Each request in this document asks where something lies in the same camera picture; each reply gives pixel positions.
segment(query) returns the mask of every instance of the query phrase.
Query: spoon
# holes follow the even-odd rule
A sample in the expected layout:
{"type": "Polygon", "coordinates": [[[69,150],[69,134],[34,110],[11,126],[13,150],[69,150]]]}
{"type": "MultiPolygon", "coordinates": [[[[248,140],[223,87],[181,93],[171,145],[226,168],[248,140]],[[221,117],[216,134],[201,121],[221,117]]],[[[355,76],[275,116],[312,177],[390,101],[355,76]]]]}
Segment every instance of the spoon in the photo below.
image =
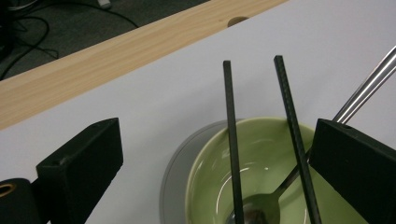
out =
{"type": "MultiPolygon", "coordinates": [[[[396,71],[396,46],[384,57],[358,89],[352,94],[333,121],[346,124],[362,105],[381,87],[396,71]]],[[[306,152],[309,160],[310,149],[306,152]]],[[[279,198],[299,176],[298,167],[294,167],[279,187],[270,194],[254,194],[243,200],[245,224],[278,224],[280,223],[279,198]]],[[[234,224],[232,211],[226,224],[234,224]]]]}

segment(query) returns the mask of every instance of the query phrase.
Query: dark floor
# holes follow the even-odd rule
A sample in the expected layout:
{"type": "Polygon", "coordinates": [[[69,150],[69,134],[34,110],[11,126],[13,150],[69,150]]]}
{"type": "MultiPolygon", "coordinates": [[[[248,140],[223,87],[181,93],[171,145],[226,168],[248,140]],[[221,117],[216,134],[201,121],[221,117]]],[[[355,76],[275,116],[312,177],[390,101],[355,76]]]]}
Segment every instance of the dark floor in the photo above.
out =
{"type": "MultiPolygon", "coordinates": [[[[34,0],[8,1],[17,7],[34,0]]],[[[38,1],[34,7],[12,12],[15,44],[11,54],[0,62],[0,79],[16,76],[136,29],[136,25],[144,26],[206,1],[111,0],[109,10],[102,10],[97,0],[38,1]]]]}

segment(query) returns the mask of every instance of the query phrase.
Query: white table surface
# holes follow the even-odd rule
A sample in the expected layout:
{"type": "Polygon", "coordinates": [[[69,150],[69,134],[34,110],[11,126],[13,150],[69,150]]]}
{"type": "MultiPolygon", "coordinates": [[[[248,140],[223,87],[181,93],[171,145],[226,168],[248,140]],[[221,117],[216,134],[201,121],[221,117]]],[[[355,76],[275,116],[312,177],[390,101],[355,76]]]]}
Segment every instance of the white table surface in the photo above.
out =
{"type": "MultiPolygon", "coordinates": [[[[163,174],[177,147],[226,119],[224,60],[232,61],[238,118],[285,117],[273,63],[283,55],[298,119],[315,127],[395,46],[395,8],[394,0],[301,0],[270,9],[4,129],[0,179],[35,180],[35,166],[52,151],[118,117],[124,164],[87,223],[160,223],[163,174]]],[[[348,123],[393,148],[395,85],[391,77],[348,123]]]]}

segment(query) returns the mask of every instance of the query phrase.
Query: bowl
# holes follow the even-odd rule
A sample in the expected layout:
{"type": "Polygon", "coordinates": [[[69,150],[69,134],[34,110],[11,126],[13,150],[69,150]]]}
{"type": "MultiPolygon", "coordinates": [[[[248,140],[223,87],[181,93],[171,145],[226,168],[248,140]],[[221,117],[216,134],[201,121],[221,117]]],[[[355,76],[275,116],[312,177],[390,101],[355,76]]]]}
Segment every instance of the bowl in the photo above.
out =
{"type": "MultiPolygon", "coordinates": [[[[272,193],[296,165],[288,123],[282,118],[237,122],[242,196],[272,193]]],[[[301,125],[304,148],[314,130],[301,125]]],[[[228,132],[215,134],[196,157],[185,195],[186,223],[222,224],[233,211],[228,132]]],[[[310,169],[323,223],[367,223],[314,169],[310,169]]],[[[279,199],[280,223],[310,223],[300,178],[279,199]]]]}

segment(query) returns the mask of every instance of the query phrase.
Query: black chopstick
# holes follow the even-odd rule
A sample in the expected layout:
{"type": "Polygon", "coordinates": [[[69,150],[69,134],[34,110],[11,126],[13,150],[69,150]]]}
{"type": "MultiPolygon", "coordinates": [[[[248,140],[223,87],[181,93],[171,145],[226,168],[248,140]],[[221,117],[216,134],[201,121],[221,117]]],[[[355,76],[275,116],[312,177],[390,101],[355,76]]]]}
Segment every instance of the black chopstick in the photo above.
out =
{"type": "Polygon", "coordinates": [[[304,196],[309,212],[311,223],[320,224],[320,214],[318,210],[317,199],[315,197],[314,187],[312,185],[311,175],[309,174],[308,162],[304,152],[303,138],[301,137],[300,127],[298,125],[297,115],[294,109],[294,103],[291,97],[290,86],[286,74],[283,57],[276,55],[274,58],[276,72],[282,92],[283,103],[285,105],[288,124],[290,128],[291,139],[294,145],[294,153],[297,159],[300,176],[303,183],[304,196]]]}
{"type": "Polygon", "coordinates": [[[231,177],[233,182],[233,210],[235,224],[244,224],[244,206],[242,202],[241,176],[239,174],[238,141],[236,136],[235,109],[233,105],[233,78],[231,62],[224,61],[225,99],[227,105],[228,139],[230,143],[231,177]]]}

